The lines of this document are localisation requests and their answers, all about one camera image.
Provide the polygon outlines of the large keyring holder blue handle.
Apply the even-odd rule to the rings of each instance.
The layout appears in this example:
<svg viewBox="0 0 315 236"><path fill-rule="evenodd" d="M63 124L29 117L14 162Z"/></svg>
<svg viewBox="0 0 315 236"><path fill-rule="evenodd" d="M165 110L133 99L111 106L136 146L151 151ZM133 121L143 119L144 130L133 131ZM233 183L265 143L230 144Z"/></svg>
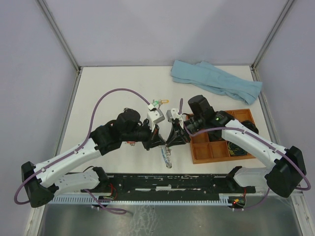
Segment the large keyring holder blue handle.
<svg viewBox="0 0 315 236"><path fill-rule="evenodd" d="M172 168L172 163L170 160L171 150L165 145L161 146L160 148L161 148L161 154L162 154L166 167L168 169L171 169Z"/></svg>

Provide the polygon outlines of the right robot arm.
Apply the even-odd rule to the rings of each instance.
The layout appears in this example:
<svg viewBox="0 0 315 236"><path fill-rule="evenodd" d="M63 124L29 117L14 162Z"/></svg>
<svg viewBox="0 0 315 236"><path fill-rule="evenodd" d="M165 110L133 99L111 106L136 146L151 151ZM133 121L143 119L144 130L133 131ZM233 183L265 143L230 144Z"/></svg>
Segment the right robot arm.
<svg viewBox="0 0 315 236"><path fill-rule="evenodd" d="M188 101L192 116L183 118L182 109L166 112L172 129L166 141L169 147L184 145L202 133L213 132L215 136L239 146L258 159L262 168L235 167L226 179L226 188L238 192L243 187L269 188L277 195L287 198L294 190L308 191L311 183L301 150L295 146L285 148L262 138L245 127L225 111L215 111L203 95Z"/></svg>

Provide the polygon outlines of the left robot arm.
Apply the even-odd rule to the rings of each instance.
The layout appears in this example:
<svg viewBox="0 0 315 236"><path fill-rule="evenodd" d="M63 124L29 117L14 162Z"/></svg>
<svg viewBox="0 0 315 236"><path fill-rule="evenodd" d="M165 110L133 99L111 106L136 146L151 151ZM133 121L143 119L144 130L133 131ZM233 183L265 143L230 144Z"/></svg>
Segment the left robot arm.
<svg viewBox="0 0 315 236"><path fill-rule="evenodd" d="M109 180L102 168L74 174L71 171L119 149L123 142L141 142L146 150L164 145L158 126L164 119L162 111L155 109L141 121L136 110L126 108L116 119L90 131L76 147L38 164L24 163L21 166L22 188L27 194L27 203L37 208L63 193L94 188L105 191Z"/></svg>

